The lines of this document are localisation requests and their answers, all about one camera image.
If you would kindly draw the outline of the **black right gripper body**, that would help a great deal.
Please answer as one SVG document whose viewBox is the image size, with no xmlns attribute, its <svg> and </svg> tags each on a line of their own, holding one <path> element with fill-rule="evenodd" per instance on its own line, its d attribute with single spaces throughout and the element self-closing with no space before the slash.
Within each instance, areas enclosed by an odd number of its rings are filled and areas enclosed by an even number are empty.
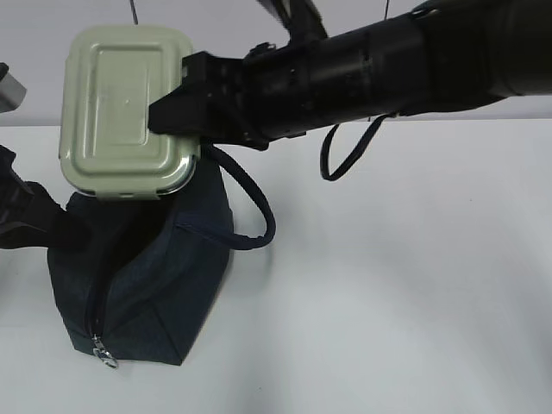
<svg viewBox="0 0 552 414">
<path fill-rule="evenodd" d="M 306 84 L 302 52 L 265 43 L 243 59 L 207 52 L 183 58 L 183 130 L 260 151 L 272 141 L 306 135 L 298 103 Z"/>
</svg>

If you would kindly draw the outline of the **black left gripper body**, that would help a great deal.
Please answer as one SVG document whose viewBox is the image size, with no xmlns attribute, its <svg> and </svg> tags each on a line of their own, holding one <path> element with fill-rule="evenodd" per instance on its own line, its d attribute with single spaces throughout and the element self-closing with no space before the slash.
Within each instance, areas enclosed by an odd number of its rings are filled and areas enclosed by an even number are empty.
<svg viewBox="0 0 552 414">
<path fill-rule="evenodd" d="M 41 186 L 14 171 L 16 154 L 1 146 L 1 249 L 46 247 L 52 227 L 52 200 Z"/>
</svg>

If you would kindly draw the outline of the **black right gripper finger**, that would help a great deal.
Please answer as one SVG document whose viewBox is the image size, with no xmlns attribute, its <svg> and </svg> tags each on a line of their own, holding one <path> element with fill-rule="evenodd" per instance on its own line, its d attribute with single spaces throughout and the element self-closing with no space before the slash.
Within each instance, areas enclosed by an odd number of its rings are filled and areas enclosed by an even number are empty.
<svg viewBox="0 0 552 414">
<path fill-rule="evenodd" d="M 207 85 L 181 85 L 148 106 L 148 129 L 158 135 L 211 138 L 210 93 Z"/>
</svg>

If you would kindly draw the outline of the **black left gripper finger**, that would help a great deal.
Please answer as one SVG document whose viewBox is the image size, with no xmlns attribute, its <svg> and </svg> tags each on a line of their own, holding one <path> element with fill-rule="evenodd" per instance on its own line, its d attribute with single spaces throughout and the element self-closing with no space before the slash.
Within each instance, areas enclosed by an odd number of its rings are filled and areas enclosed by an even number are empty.
<svg viewBox="0 0 552 414">
<path fill-rule="evenodd" d="M 91 231 L 78 217 L 52 201 L 41 200 L 41 246 L 81 250 L 91 239 Z"/>
</svg>

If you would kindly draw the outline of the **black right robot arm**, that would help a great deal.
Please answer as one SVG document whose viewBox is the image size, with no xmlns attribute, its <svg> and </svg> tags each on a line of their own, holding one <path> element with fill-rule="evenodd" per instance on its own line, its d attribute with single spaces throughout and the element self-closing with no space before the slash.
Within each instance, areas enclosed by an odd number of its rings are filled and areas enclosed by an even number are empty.
<svg viewBox="0 0 552 414">
<path fill-rule="evenodd" d="M 427 1 L 332 37 L 310 1 L 264 7 L 288 44 L 262 43 L 243 59 L 184 57 L 180 85 L 149 106 L 150 131 L 262 151 L 361 118 L 474 110 L 551 92 L 548 1 Z"/>
</svg>

